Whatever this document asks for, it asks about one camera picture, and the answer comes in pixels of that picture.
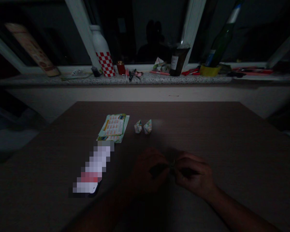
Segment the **red and white checkered pattern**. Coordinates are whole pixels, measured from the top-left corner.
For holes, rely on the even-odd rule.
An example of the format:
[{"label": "red and white checkered pattern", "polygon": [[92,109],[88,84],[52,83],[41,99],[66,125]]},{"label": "red and white checkered pattern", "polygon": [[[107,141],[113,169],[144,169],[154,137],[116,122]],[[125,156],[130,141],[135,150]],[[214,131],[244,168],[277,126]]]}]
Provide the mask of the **red and white checkered pattern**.
[{"label": "red and white checkered pattern", "polygon": [[102,66],[102,70],[104,73],[104,76],[106,77],[112,77],[115,76],[115,70],[113,67],[112,57],[109,52],[102,53],[100,52],[97,54],[97,57],[99,58],[99,63]]}]

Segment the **window sill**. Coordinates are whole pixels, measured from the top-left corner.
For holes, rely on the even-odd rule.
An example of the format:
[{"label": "window sill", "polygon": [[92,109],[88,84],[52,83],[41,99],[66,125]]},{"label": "window sill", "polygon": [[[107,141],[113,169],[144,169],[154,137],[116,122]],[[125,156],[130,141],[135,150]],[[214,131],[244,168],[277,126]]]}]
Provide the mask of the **window sill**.
[{"label": "window sill", "polygon": [[47,77],[44,74],[21,74],[15,77],[0,80],[0,86],[29,86],[29,85],[160,85],[160,84],[225,84],[232,78],[226,76],[204,77],[204,76],[165,76],[153,73],[144,73],[141,81],[133,77],[132,81],[126,80],[125,76],[94,77],[84,79],[73,79],[62,81],[61,77]]},{"label": "window sill", "polygon": [[141,81],[134,77],[131,82],[125,76],[94,77],[62,81],[61,77],[47,77],[45,74],[21,74],[15,77],[0,80],[0,86],[91,86],[91,85],[185,85],[185,84],[242,84],[242,83],[286,83],[290,84],[290,75],[244,76],[241,79],[219,75],[205,76],[165,76],[153,73],[144,73]]}]

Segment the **green glass bottle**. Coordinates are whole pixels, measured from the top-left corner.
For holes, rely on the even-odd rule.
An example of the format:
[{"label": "green glass bottle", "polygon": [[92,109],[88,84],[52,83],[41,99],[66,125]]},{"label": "green glass bottle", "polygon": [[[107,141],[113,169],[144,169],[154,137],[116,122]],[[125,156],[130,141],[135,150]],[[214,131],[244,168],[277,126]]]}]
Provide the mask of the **green glass bottle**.
[{"label": "green glass bottle", "polygon": [[229,16],[227,23],[224,25],[221,32],[217,35],[213,42],[213,45],[205,62],[205,66],[214,68],[217,67],[217,65],[221,61],[222,56],[232,39],[234,24],[239,15],[243,2],[244,0],[238,0],[235,3],[235,6],[232,10],[231,15]]}]

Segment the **forearm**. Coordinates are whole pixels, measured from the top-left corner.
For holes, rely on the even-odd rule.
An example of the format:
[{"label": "forearm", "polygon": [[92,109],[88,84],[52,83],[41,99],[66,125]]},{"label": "forearm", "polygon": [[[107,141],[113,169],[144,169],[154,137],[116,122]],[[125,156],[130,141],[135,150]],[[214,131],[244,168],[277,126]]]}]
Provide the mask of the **forearm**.
[{"label": "forearm", "polygon": [[206,201],[233,231],[279,231],[272,224],[235,201],[219,188],[216,188]]},{"label": "forearm", "polygon": [[112,231],[134,196],[135,192],[131,189],[129,180],[123,181],[100,202],[84,212],[68,231]]}]

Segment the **bottle label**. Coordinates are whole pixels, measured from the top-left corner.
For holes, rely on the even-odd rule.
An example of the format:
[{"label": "bottle label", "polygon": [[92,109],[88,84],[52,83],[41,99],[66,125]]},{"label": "bottle label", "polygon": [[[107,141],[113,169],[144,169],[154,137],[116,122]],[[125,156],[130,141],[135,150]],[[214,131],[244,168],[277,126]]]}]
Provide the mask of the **bottle label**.
[{"label": "bottle label", "polygon": [[242,4],[238,4],[232,11],[227,23],[228,24],[231,24],[231,23],[235,23],[237,17],[238,17],[238,14],[239,14],[239,11],[241,10],[241,6]]},{"label": "bottle label", "polygon": [[210,65],[210,63],[212,62],[213,57],[214,57],[214,55],[215,55],[215,52],[216,52],[216,50],[210,50],[209,55],[208,55],[208,57],[207,57],[207,60],[206,60],[206,62],[205,62],[205,66],[208,67],[208,66]]},{"label": "bottle label", "polygon": [[176,70],[177,62],[178,62],[178,56],[172,56],[171,69]]}]

